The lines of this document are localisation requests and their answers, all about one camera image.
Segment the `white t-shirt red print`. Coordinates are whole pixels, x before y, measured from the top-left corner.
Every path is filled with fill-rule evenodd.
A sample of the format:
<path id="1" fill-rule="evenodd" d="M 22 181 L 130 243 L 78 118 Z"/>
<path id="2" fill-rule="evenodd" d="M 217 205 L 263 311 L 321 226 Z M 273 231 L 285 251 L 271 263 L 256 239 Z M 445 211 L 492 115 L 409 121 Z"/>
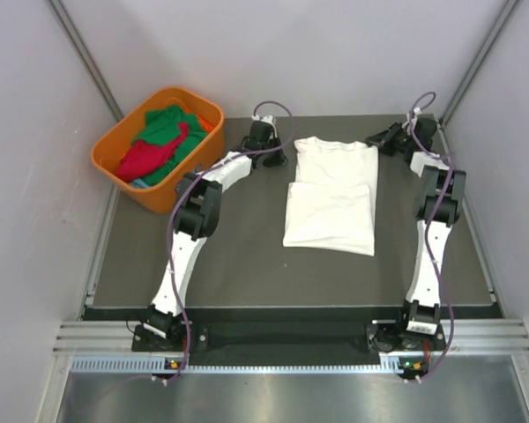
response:
<path id="1" fill-rule="evenodd" d="M 298 139 L 294 146 L 283 245 L 373 256 L 378 150 L 318 137 Z"/>

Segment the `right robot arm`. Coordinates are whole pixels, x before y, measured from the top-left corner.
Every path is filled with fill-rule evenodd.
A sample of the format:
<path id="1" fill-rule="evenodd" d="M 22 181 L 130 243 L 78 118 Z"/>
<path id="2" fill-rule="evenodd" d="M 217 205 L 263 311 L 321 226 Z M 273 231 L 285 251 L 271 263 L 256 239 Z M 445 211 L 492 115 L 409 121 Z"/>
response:
<path id="1" fill-rule="evenodd" d="M 458 169 L 452 158 L 432 150 L 436 130 L 435 120 L 413 117 L 365 139 L 367 146 L 384 155 L 401 153 L 410 170 L 420 177 L 414 206 L 418 231 L 414 275 L 402 321 L 393 328 L 396 342 L 406 349 L 435 337 L 440 329 L 444 252 L 465 196 L 466 172 Z"/>

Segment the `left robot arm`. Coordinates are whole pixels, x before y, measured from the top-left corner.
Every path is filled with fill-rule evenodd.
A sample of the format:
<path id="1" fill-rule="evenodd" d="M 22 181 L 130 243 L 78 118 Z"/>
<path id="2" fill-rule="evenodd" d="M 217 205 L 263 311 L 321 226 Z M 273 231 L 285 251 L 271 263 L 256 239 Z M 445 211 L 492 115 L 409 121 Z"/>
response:
<path id="1" fill-rule="evenodd" d="M 258 164 L 286 163 L 276 118 L 253 115 L 250 132 L 240 145 L 209 169 L 187 173 L 180 180 L 169 219 L 167 268 L 145 319 L 145 328 L 161 348 L 177 347 L 186 335 L 183 306 L 190 275 L 201 248 L 217 229 L 223 193 Z"/>

